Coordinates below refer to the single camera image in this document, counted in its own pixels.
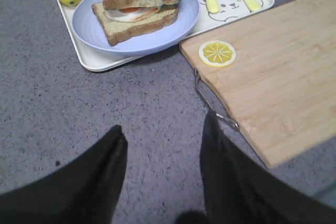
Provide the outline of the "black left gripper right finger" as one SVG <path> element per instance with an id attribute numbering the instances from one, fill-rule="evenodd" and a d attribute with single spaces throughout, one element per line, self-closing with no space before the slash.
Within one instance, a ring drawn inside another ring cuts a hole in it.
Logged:
<path id="1" fill-rule="evenodd" d="M 335 209 L 265 171 L 205 117 L 200 152 L 205 208 L 211 223 L 335 223 Z"/>

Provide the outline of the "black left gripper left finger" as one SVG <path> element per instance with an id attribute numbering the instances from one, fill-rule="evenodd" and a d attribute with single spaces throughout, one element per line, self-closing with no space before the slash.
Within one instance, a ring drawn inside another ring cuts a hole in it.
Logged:
<path id="1" fill-rule="evenodd" d="M 58 171 L 1 195 L 1 223 L 111 223 L 128 142 L 119 125 Z"/>

